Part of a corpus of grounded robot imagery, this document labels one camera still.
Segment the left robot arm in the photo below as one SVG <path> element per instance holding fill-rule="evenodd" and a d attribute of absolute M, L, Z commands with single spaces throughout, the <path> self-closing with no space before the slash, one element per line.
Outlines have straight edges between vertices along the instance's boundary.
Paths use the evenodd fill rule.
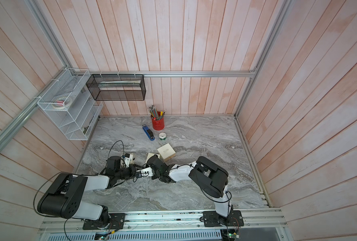
<path fill-rule="evenodd" d="M 135 174 L 134 156 L 128 153 L 109 157 L 105 168 L 96 175 L 61 172 L 34 207 L 48 218 L 81 219 L 103 229 L 111 220 L 108 208 L 82 201 L 83 195 L 88 191 L 114 188 Z"/>

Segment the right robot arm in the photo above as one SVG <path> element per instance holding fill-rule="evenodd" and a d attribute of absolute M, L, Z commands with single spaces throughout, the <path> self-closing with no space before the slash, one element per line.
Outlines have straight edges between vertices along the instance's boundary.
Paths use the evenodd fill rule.
<path fill-rule="evenodd" d="M 164 183 L 193 181 L 203 195 L 214 202 L 214 211 L 205 211 L 201 218 L 207 227 L 228 226 L 232 219 L 232 194 L 228 190 L 228 172 L 204 156 L 188 164 L 167 165 L 157 155 L 142 166 L 139 177 L 151 177 Z"/>

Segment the large cream jewelry box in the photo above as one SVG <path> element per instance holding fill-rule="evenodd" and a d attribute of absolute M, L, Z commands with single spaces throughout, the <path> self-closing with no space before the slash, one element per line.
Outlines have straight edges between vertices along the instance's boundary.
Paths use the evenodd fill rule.
<path fill-rule="evenodd" d="M 176 155 L 176 151 L 170 144 L 165 144 L 157 149 L 163 161 L 167 161 Z"/>

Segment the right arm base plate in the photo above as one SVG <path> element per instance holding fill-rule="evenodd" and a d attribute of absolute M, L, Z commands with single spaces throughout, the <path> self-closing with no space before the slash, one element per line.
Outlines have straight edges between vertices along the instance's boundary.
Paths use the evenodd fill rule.
<path fill-rule="evenodd" d="M 223 217 L 216 213 L 216 211 L 205 211 L 203 212 L 200 221 L 204 223 L 205 227 L 243 227 L 243 217 L 241 211 L 232 210 L 228 217 Z"/>

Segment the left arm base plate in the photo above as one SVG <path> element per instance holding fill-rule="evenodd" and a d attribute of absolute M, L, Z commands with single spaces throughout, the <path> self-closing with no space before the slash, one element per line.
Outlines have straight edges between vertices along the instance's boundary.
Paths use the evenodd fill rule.
<path fill-rule="evenodd" d="M 121 230 L 125 216 L 125 213 L 106 213 L 96 221 L 85 220 L 83 230 Z"/>

